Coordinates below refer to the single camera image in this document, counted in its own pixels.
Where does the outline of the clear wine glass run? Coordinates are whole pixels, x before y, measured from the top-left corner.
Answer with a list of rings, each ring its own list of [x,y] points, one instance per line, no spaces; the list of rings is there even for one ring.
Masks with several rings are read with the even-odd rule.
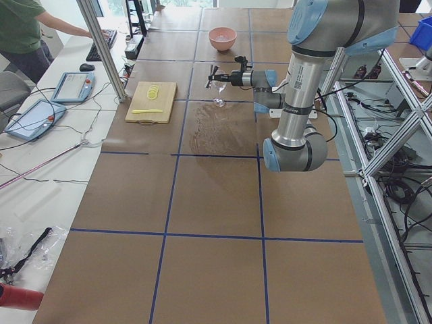
[[[225,73],[223,70],[217,70],[216,74]],[[217,89],[217,96],[213,99],[214,104],[217,107],[224,107],[225,101],[221,96],[221,93],[225,90],[226,83],[222,81],[212,81],[211,86]]]

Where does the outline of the pink bowl of ice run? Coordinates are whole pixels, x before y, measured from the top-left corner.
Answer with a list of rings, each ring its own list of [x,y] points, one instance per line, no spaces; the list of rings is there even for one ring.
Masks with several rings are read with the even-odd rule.
[[[236,41],[237,32],[228,27],[217,27],[209,31],[211,46],[218,51],[231,49]]]

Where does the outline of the lemon slices stack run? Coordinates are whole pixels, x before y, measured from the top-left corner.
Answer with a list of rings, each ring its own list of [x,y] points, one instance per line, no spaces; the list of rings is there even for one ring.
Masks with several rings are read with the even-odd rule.
[[[151,84],[147,90],[146,97],[148,100],[156,100],[159,94],[159,85]]]

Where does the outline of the bamboo cutting board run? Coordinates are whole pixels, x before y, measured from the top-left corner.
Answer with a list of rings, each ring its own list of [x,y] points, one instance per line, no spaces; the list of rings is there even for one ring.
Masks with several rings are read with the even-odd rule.
[[[159,94],[156,100],[148,100],[146,97],[150,85],[159,85]],[[175,82],[139,82],[125,121],[140,124],[168,124],[176,95],[177,84]],[[162,109],[163,113],[132,114],[133,109]]]

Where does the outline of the yellow plastic knife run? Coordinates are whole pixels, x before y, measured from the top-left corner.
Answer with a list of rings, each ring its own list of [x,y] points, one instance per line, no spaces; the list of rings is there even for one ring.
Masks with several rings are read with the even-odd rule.
[[[162,109],[133,109],[132,114],[141,114],[141,113],[163,113]]]

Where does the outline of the black computer mouse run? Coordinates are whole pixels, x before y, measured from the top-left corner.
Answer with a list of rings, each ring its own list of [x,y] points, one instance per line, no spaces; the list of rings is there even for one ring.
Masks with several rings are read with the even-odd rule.
[[[80,65],[79,70],[81,72],[91,72],[95,70],[95,66],[88,63],[83,63]]]

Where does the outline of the pink grabber stick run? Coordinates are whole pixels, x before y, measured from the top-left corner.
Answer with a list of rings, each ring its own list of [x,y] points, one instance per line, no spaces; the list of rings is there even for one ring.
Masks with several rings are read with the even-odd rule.
[[[98,146],[101,146],[104,141],[105,140],[102,139],[102,140],[100,140],[98,142],[91,142],[90,140],[83,139],[79,143],[75,144],[74,146],[71,146],[70,148],[68,148],[68,149],[60,152],[59,154],[57,154],[57,155],[55,155],[55,156],[47,159],[46,161],[44,161],[44,162],[42,162],[42,163],[34,166],[33,168],[25,171],[24,173],[20,173],[17,176],[15,176],[14,178],[12,178],[12,179],[10,179],[10,180],[2,183],[1,186],[0,186],[0,189],[4,189],[7,186],[9,186],[9,185],[17,182],[18,180],[24,179],[26,176],[29,176],[30,174],[32,174],[35,171],[39,170],[40,168],[48,165],[49,163],[53,162],[54,160],[56,160],[56,159],[58,159],[58,158],[60,158],[60,157],[62,157],[64,155],[66,155],[67,153],[70,153],[70,152],[72,152],[74,150],[77,150],[79,148],[82,148],[82,147],[91,147],[91,148],[98,147]]]

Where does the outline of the upper teach pendant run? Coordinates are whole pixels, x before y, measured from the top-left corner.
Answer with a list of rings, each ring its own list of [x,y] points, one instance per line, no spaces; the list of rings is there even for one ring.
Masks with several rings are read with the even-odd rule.
[[[64,105],[82,103],[92,93],[93,72],[65,72],[62,74],[51,101]]]

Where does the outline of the teach pendant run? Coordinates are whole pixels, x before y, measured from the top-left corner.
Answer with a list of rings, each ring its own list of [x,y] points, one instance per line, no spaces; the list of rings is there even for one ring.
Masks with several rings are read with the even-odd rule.
[[[82,103],[92,93],[93,72],[65,72],[62,74],[51,101],[64,105]]]
[[[39,99],[11,120],[5,128],[5,133],[25,141],[36,140],[52,128],[63,117],[65,111],[64,105]]]

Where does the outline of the lower teach pendant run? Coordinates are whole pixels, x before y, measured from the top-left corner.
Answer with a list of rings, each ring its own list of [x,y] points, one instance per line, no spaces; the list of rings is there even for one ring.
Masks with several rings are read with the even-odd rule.
[[[11,120],[5,128],[5,133],[25,141],[36,140],[52,128],[63,117],[65,111],[64,105],[39,99]]]

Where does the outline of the person in green shirt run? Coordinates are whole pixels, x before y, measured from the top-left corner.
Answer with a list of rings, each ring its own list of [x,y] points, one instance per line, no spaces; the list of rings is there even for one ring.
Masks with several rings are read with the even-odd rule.
[[[1,2],[1,54],[35,84],[53,62],[41,26],[90,38],[90,32],[52,16],[36,1]]]

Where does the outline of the blue plastic bin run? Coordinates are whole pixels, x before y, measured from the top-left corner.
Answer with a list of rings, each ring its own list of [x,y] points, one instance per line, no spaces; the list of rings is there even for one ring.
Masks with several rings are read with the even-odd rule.
[[[410,37],[409,43],[422,50],[427,51],[431,47],[432,42],[432,17],[423,18],[418,21],[418,26]]]

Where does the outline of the red fire extinguisher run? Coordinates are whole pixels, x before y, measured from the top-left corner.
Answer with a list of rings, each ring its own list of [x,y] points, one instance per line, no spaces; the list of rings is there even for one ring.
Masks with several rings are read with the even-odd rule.
[[[36,311],[41,305],[44,294],[15,286],[1,284],[1,306],[24,311]]]

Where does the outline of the aluminium frame post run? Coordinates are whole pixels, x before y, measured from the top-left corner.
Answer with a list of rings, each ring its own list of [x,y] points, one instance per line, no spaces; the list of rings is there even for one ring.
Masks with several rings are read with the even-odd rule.
[[[109,47],[105,41],[105,37],[101,31],[95,9],[93,8],[90,0],[77,0],[76,2],[89,29],[90,35],[96,45],[105,71],[109,77],[109,81],[114,88],[119,102],[123,103],[127,98],[127,94],[119,78]]]

